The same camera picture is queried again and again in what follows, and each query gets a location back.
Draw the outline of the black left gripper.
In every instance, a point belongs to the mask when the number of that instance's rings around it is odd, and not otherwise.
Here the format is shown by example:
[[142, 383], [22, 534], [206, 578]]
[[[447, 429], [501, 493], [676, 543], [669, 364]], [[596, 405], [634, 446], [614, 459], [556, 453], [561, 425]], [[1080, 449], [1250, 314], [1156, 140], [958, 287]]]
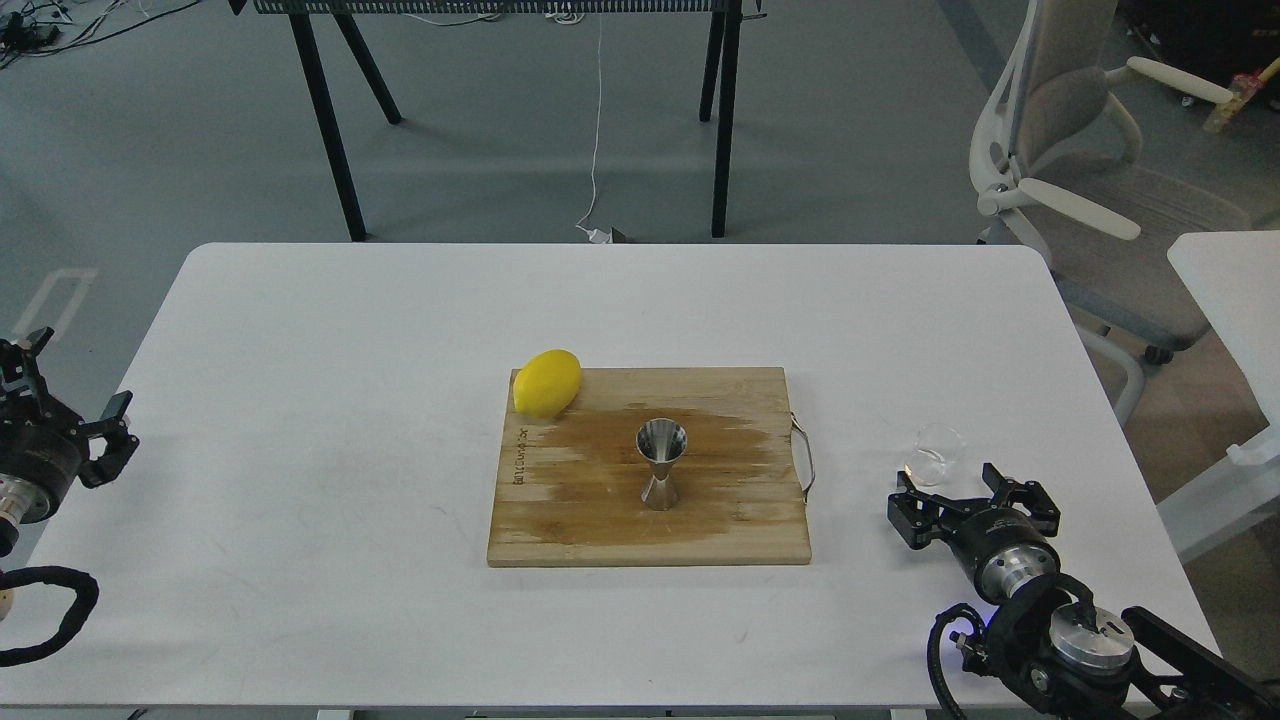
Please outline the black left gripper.
[[[54, 334], [45, 327], [20, 341], [1, 341], [3, 520], [13, 527], [54, 515], [77, 474], [86, 488], [113, 483], [140, 447], [125, 416], [132, 391], [111, 396], [96, 421], [52, 406], [38, 356]], [[93, 439], [105, 446], [91, 457]]]

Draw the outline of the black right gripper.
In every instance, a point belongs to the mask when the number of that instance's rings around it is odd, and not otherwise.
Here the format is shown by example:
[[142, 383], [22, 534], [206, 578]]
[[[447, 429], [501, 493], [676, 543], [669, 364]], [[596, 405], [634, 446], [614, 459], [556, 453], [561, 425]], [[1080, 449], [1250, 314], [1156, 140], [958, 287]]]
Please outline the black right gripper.
[[910, 550], [950, 537], [975, 592], [1000, 606], [1030, 579], [1061, 570], [1047, 541], [1059, 534], [1061, 511], [1038, 480], [1006, 477], [992, 462], [983, 462], [982, 480], [992, 492], [992, 509], [964, 520], [966, 509], [959, 501], [920, 491], [909, 470], [899, 470], [895, 492], [887, 497], [887, 519]]

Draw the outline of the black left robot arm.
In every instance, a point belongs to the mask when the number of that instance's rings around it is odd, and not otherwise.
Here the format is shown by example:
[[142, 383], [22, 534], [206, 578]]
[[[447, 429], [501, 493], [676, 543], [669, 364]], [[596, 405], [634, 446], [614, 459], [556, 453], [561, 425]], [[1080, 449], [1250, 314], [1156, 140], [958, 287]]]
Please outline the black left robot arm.
[[[140, 447], [127, 418], [132, 392], [111, 396], [92, 420], [51, 393], [38, 357], [54, 336], [54, 328], [44, 327], [23, 340], [1, 342], [4, 556], [15, 548], [23, 525], [46, 521], [61, 509], [74, 482], [86, 488], [114, 482]], [[3, 573], [4, 618], [31, 585], [64, 589], [72, 598], [47, 639], [3, 651], [4, 667], [35, 664], [63, 650], [81, 633], [100, 597], [100, 585], [87, 571], [58, 565], [19, 568]]]

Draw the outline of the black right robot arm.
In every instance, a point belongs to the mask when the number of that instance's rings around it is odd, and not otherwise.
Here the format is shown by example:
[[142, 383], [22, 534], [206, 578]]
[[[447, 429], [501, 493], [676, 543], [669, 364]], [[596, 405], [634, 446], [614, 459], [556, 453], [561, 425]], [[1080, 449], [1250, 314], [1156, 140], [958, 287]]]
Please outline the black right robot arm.
[[947, 498], [918, 488], [909, 470], [887, 498], [887, 518], [905, 543], [946, 543], [989, 619], [969, 603], [940, 612], [925, 666], [941, 708], [964, 717], [945, 678], [943, 639], [964, 671], [998, 679], [1039, 714], [1059, 719], [1128, 719], [1139, 691], [1158, 719], [1275, 719], [1277, 694], [1147, 609], [1110, 612], [1092, 589], [1061, 569], [1050, 541], [1060, 511], [1044, 487], [982, 468], [987, 498]]

